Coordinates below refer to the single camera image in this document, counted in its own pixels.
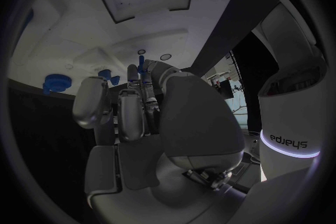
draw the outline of dark wall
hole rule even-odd
[[[9,88],[12,128],[31,173],[61,209],[80,223],[98,223],[87,205],[84,174],[93,130],[72,119],[73,100]]]
[[[250,32],[233,50],[238,65],[246,105],[248,107],[248,128],[250,132],[260,132],[258,92],[266,80],[279,71],[278,64],[264,44]]]

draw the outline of light strip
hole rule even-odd
[[[273,149],[273,150],[275,150],[275,151],[277,151],[281,154],[287,155],[287,156],[291,156],[291,157],[295,157],[295,158],[313,158],[313,157],[316,157],[320,154],[320,151],[317,152],[317,153],[313,153],[313,154],[294,154],[294,153],[290,153],[290,152],[287,152],[287,151],[284,151],[284,150],[280,150],[279,148],[276,148],[275,146],[272,146],[270,143],[268,143],[266,141],[266,139],[263,136],[263,130],[260,132],[260,139],[269,148],[271,148],[271,149]]]

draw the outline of blue object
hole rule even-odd
[[[105,77],[106,80],[110,80],[111,79],[111,71],[110,70],[103,70],[103,71],[100,71],[98,73],[98,76],[100,77]]]
[[[138,66],[138,73],[139,74],[145,74],[145,71],[143,70],[143,64],[144,64],[144,56],[139,56],[139,66]]]
[[[50,94],[50,91],[62,92],[71,87],[71,78],[63,74],[50,74],[45,77],[43,93]]]
[[[120,81],[120,77],[119,76],[115,76],[115,77],[111,78],[111,83],[112,83],[113,86],[118,85],[119,81]]]

